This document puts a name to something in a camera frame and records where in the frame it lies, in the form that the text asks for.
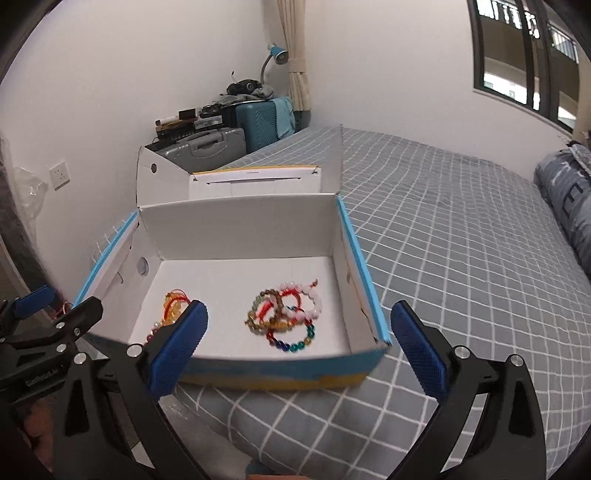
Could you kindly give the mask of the left hand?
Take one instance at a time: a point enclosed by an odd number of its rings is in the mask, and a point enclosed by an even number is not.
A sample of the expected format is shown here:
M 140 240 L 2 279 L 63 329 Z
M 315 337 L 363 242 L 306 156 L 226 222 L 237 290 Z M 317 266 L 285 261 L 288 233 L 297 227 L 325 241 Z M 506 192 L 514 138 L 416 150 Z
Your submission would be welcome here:
M 21 435 L 35 457 L 49 472 L 54 470 L 53 404 L 51 398 L 41 398 L 17 408 Z

